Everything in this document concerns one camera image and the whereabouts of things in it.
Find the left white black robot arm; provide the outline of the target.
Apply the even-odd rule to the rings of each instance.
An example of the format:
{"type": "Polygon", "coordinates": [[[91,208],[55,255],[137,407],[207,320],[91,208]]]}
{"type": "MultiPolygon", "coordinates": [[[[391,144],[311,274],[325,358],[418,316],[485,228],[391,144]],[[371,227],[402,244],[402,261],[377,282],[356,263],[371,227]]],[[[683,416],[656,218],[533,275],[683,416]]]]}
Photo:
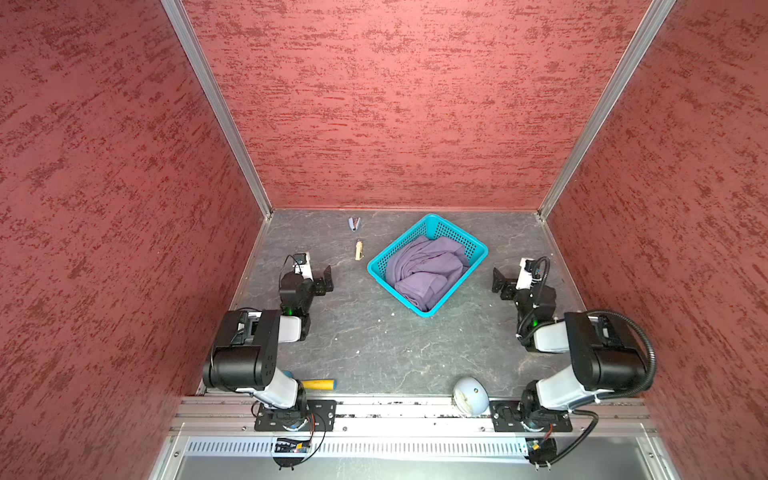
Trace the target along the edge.
{"type": "Polygon", "coordinates": [[[333,289],[330,267],[311,278],[297,267],[280,279],[278,310],[227,311],[203,365],[204,386],[255,398],[267,410],[259,428],[303,429],[312,420],[306,389],[277,368],[278,346],[307,338],[313,300],[333,289]]]}

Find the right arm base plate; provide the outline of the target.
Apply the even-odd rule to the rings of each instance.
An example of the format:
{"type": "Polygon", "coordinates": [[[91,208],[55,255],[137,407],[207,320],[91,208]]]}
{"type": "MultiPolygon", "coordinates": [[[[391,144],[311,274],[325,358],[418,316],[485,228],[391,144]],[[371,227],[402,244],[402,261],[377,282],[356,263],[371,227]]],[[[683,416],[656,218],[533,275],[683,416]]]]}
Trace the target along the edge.
{"type": "Polygon", "coordinates": [[[490,418],[497,433],[570,433],[573,427],[565,411],[549,410],[520,401],[492,400],[490,418]]]}

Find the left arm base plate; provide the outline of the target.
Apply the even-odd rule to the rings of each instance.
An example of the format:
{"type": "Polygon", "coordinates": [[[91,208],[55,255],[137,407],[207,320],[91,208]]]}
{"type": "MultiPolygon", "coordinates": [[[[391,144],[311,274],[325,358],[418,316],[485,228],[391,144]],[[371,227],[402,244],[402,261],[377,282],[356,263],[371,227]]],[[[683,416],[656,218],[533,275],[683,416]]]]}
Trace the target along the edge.
{"type": "Polygon", "coordinates": [[[256,432],[330,432],[334,429],[338,403],[334,400],[308,400],[290,409],[261,406],[256,413],[256,432]]]}

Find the teal plastic basket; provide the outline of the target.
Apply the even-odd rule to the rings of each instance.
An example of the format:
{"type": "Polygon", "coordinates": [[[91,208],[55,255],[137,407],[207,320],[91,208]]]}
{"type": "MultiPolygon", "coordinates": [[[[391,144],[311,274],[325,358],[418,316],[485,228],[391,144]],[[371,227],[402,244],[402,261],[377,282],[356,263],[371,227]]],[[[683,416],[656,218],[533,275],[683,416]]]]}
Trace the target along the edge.
{"type": "Polygon", "coordinates": [[[431,317],[487,257],[477,238],[428,214],[374,257],[374,280],[421,317],[431,317]]]}

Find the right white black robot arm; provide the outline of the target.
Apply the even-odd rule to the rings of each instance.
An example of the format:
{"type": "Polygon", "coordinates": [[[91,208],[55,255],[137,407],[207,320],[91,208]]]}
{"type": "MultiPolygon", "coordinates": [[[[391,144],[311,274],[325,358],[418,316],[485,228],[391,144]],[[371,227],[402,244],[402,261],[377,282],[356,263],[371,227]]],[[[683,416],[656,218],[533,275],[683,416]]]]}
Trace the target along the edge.
{"type": "Polygon", "coordinates": [[[519,401],[492,405],[496,419],[518,422],[529,431],[553,426],[578,407],[644,392],[657,370],[650,340],[628,317],[591,310],[555,318],[557,294],[546,284],[547,268],[545,259],[525,259],[516,278],[492,270],[491,291],[515,305],[518,342],[528,352],[570,358],[561,371],[531,381],[519,401]]]}

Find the purple trousers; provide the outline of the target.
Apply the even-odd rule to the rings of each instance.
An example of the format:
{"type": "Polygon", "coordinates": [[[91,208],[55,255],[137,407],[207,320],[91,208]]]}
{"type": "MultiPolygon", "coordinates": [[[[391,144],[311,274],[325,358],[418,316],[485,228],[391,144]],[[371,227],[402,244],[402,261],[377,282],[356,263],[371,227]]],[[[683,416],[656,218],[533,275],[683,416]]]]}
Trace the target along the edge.
{"type": "Polygon", "coordinates": [[[429,312],[469,269],[465,246],[449,237],[424,235],[388,260],[386,282],[419,311],[429,312]]]}

